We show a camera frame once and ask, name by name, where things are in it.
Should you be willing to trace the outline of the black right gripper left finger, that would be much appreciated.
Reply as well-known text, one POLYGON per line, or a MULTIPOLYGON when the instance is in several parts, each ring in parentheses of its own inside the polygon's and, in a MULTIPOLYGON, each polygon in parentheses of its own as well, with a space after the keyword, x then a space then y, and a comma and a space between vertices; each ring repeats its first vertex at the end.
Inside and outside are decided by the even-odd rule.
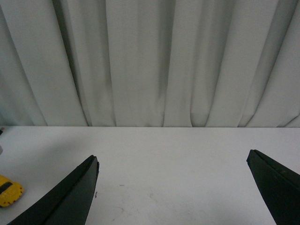
POLYGON ((84 225, 94 198, 99 162, 91 155, 10 225, 84 225))

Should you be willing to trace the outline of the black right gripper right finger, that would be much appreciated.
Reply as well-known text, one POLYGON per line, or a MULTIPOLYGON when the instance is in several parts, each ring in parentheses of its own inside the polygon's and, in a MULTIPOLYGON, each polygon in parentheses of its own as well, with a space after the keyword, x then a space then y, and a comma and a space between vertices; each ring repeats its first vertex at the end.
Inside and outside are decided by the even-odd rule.
POLYGON ((250 150, 247 164, 277 225, 300 223, 300 175, 258 150, 250 150))

